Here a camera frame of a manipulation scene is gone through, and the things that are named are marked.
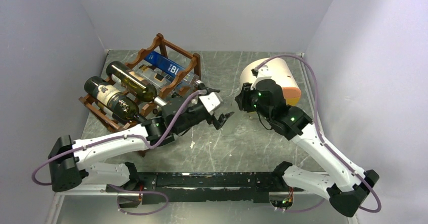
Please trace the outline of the green wine bottle silver neck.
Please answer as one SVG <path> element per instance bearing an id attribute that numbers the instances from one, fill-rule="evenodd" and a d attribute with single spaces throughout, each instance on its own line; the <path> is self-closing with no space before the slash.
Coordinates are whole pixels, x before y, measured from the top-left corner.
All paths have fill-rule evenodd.
<path id="1" fill-rule="evenodd" d="M 134 78 L 130 72 L 132 69 L 120 61 L 113 61 L 106 67 L 106 74 L 116 83 L 131 92 L 137 99 L 143 102 L 154 102 L 159 106 L 165 106 L 167 102 L 160 98 L 157 89 L 152 85 L 143 85 Z"/>

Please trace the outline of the dark wine bottle black neck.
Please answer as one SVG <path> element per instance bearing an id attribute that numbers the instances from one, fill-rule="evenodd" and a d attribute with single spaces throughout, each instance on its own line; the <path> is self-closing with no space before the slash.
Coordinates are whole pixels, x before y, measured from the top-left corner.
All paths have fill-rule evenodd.
<path id="1" fill-rule="evenodd" d="M 147 120 L 134 101 L 99 76 L 90 77 L 84 84 L 84 90 L 124 121 L 144 123 Z"/>

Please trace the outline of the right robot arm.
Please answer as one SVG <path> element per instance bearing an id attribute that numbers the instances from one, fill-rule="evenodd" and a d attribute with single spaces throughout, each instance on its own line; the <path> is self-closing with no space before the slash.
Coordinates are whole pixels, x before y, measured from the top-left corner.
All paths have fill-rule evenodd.
<path id="1" fill-rule="evenodd" d="M 304 110 L 286 104 L 282 88 L 274 80 L 243 83 L 235 101 L 241 111 L 255 112 L 264 118 L 271 130 L 302 148 L 327 173 L 306 171 L 284 161 L 273 171 L 272 183 L 277 190 L 294 187 L 311 192 L 329 201 L 346 217 L 353 217 L 362 209 L 361 205 L 379 180 L 379 174 L 356 165 L 318 133 L 312 118 Z"/>

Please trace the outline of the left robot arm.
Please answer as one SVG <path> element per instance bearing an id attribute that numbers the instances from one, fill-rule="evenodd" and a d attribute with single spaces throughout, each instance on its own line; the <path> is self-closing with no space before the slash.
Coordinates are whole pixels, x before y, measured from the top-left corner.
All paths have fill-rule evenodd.
<path id="1" fill-rule="evenodd" d="M 108 164 L 104 160 L 128 152 L 146 151 L 174 141 L 201 122 L 221 129 L 232 113 L 215 116 L 223 104 L 217 90 L 197 90 L 187 98 L 175 97 L 159 103 L 160 116 L 120 132 L 72 140 L 59 137 L 48 155 L 50 182 L 54 192 L 64 192 L 81 184 L 115 185 L 132 192 L 141 182 L 135 165 Z"/>

